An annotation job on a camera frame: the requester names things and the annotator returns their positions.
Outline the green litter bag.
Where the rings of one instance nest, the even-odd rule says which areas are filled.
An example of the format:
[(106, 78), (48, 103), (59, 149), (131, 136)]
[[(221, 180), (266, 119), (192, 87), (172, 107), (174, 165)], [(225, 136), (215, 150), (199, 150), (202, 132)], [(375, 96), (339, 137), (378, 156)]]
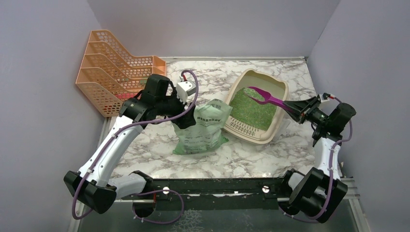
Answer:
[(231, 111), (231, 106), (219, 99), (213, 99), (195, 108), (195, 126), (181, 130), (173, 121), (174, 132), (178, 137), (173, 154), (190, 155), (211, 152), (228, 142), (229, 140), (222, 135), (221, 129), (225, 126)]

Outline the purple plastic litter scoop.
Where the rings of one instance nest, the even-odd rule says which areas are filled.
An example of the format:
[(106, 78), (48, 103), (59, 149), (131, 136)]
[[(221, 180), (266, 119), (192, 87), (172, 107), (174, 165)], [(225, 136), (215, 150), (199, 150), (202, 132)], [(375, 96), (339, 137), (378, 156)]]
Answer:
[(283, 100), (273, 97), (269, 92), (262, 90), (258, 87), (247, 87), (244, 90), (245, 94), (257, 102), (258, 104), (272, 104), (285, 111), (290, 111), (290, 107), (286, 106)]

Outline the beige plastic litter box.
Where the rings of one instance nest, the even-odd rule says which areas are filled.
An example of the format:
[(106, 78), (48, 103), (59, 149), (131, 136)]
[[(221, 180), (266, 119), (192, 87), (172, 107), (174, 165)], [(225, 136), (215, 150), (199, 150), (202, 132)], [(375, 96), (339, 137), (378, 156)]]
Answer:
[[(247, 87), (258, 87), (269, 92), (273, 97), (283, 101), (289, 99), (289, 88), (285, 81), (281, 81), (271, 75), (258, 72), (254, 69), (247, 69), (239, 78), (237, 78), (230, 88), (228, 95), (225, 98), (225, 103), (229, 105), (237, 91)], [(239, 139), (263, 145), (269, 143), (274, 138), (276, 132), (280, 128), (284, 115), (285, 111), (280, 107), (277, 107), (275, 116), (268, 130), (260, 130), (251, 127), (229, 115), (224, 129)]]

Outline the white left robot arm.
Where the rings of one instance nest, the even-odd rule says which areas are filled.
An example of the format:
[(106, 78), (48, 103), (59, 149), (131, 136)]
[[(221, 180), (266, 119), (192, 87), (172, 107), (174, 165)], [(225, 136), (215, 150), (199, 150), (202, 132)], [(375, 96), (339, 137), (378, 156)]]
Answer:
[(91, 211), (105, 213), (116, 199), (136, 194), (147, 198), (152, 192), (149, 177), (139, 172), (111, 179), (111, 174), (132, 141), (148, 124), (172, 121), (186, 128), (195, 124), (193, 111), (199, 95), (199, 83), (184, 79), (176, 85), (159, 74), (152, 74), (146, 86), (122, 104), (115, 123), (92, 157), (76, 172), (68, 171), (64, 183), (73, 197), (74, 219), (76, 203), (81, 202)]

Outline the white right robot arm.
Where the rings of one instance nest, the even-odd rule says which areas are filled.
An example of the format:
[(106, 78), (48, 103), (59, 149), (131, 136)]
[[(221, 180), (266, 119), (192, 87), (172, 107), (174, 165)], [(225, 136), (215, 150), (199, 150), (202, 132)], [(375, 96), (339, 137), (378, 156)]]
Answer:
[(338, 102), (330, 115), (325, 114), (320, 104), (328, 99), (338, 98), (318, 95), (303, 101), (284, 101), (282, 108), (296, 122), (308, 121), (313, 125), (314, 166), (307, 174), (292, 169), (286, 172), (279, 183), (282, 195), (290, 197), (286, 203), (279, 203), (283, 215), (296, 219), (300, 212), (307, 217), (306, 223), (325, 223), (334, 213), (348, 191), (338, 173), (337, 156), (344, 139), (341, 133), (348, 125), (356, 110), (348, 103)]

